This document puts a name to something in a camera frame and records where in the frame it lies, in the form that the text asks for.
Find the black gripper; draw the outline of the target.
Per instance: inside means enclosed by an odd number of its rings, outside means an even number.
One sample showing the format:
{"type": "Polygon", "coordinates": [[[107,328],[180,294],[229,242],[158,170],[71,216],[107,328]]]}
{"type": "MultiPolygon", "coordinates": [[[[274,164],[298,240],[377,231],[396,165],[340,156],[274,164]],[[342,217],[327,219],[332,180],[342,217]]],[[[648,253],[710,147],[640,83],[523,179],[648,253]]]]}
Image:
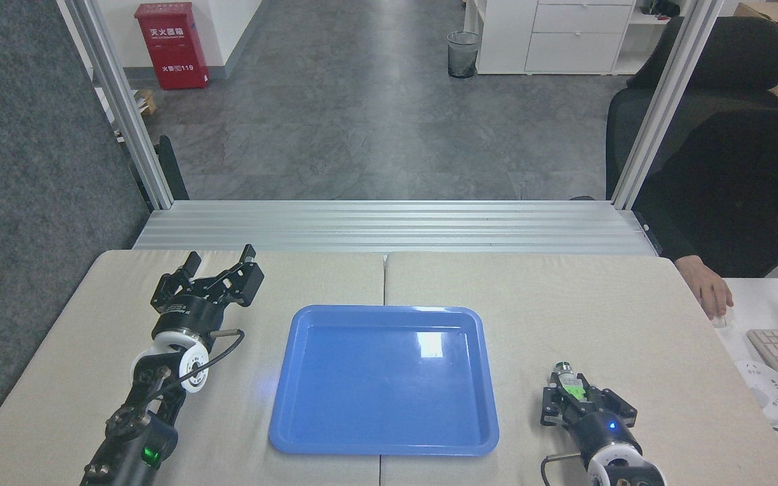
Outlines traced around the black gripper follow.
{"type": "Polygon", "coordinates": [[[227,304],[251,306],[263,282],[263,272],[254,261],[255,257],[254,247],[246,245],[233,267],[215,277],[194,281],[196,296],[180,295],[191,292],[192,277],[201,264],[198,253],[190,252],[185,263],[173,273],[163,274],[155,288],[151,306],[159,311],[160,317],[153,337],[161,332],[182,329],[207,336],[222,326],[227,304]]]}
{"type": "Polygon", "coordinates": [[[581,461],[589,462],[597,452],[611,445],[627,445],[640,452],[640,445],[629,430],[638,412],[613,390],[586,388],[592,407],[580,412],[580,382],[570,385],[549,383],[542,394],[540,424],[572,426],[572,439],[578,446],[581,461]]]}

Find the person's hand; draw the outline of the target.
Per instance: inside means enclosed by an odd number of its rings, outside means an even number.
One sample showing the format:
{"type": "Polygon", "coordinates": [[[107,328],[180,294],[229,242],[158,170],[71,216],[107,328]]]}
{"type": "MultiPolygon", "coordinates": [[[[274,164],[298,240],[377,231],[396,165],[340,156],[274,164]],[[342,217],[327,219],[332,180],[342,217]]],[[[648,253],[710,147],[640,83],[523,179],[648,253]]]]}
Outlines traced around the person's hand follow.
{"type": "Polygon", "coordinates": [[[731,289],[725,280],[707,267],[700,256],[681,257],[673,264],[710,320],[724,317],[734,306],[731,289]]]}

